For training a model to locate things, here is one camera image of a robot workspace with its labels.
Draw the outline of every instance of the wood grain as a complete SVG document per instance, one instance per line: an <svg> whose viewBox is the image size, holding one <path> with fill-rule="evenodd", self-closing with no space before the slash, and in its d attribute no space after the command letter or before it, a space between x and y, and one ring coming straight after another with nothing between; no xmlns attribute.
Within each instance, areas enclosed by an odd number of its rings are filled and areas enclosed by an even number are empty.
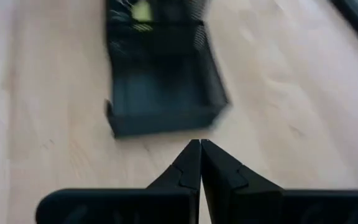
<svg viewBox="0 0 358 224"><path fill-rule="evenodd" d="M145 187L209 138L286 188L358 189L358 36L323 0L214 0L232 105L212 130L115 141L102 0L0 0L0 223L65 187ZM200 223L209 223L204 195Z"/></svg>

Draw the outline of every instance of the mesh desk organizer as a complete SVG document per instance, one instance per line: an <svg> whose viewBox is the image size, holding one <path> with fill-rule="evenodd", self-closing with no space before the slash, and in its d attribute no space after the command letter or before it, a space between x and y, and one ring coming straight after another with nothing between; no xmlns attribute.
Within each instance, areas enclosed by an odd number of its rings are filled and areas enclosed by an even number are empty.
<svg viewBox="0 0 358 224"><path fill-rule="evenodd" d="M145 21L133 7L147 1ZM199 129L227 105L201 20L206 0L106 0L114 137Z"/></svg>
<svg viewBox="0 0 358 224"><path fill-rule="evenodd" d="M146 189L65 189L38 224L198 223L201 175L212 224L358 224L356 190L286 190L209 140L192 140Z"/></svg>

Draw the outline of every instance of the light wood surface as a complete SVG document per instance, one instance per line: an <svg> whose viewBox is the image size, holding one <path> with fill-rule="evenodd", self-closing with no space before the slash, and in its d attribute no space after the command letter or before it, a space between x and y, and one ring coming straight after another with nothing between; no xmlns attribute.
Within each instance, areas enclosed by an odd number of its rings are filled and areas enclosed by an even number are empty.
<svg viewBox="0 0 358 224"><path fill-rule="evenodd" d="M0 223L33 223L60 188L145 187L193 138L282 187L358 189L358 37L330 3L213 0L232 106L210 131L121 141L103 115L102 11L102 0L0 0Z"/></svg>

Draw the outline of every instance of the yellow object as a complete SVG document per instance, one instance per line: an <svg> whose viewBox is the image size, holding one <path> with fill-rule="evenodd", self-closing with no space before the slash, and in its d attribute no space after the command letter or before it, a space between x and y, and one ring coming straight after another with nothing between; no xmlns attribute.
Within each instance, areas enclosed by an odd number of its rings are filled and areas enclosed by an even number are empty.
<svg viewBox="0 0 358 224"><path fill-rule="evenodd" d="M139 22L151 22L152 12L150 4L146 0L140 0L132 6L132 18ZM139 31L151 31L153 28L149 25L134 25L134 28Z"/></svg>

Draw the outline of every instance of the black mesh basket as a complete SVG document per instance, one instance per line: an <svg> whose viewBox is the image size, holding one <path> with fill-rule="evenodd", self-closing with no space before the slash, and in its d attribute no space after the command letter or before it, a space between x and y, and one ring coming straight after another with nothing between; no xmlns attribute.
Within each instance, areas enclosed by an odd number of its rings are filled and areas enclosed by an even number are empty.
<svg viewBox="0 0 358 224"><path fill-rule="evenodd" d="M115 137L209 126L227 98L200 20L204 0L148 0L152 22L131 18L136 1L106 2Z"/></svg>

